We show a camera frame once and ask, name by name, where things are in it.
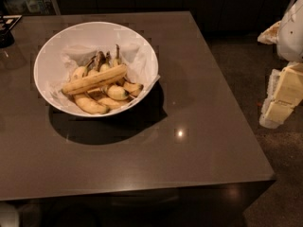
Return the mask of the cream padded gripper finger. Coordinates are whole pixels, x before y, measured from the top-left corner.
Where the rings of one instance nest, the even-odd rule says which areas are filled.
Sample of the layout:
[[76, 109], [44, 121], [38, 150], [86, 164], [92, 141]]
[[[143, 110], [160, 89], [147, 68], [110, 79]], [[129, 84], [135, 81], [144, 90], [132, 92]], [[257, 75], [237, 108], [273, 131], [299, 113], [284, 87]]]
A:
[[291, 61], [281, 71], [273, 69], [259, 124], [267, 129], [283, 125], [303, 101], [303, 63]]

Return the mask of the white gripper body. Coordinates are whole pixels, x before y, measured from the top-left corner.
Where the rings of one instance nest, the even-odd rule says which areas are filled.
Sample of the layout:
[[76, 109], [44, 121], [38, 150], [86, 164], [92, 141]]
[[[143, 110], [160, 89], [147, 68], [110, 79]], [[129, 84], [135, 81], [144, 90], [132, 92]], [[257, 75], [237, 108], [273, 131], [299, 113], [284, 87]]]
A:
[[286, 61], [303, 62], [303, 0], [284, 14], [277, 33], [277, 54]]

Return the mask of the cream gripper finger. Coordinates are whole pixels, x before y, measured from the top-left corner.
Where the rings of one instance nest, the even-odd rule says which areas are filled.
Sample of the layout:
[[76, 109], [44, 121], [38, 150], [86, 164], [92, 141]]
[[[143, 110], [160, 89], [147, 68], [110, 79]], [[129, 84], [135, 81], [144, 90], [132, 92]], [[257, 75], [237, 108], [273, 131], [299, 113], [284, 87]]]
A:
[[262, 44], [277, 44], [280, 29], [280, 21], [277, 21], [258, 35], [258, 42]]

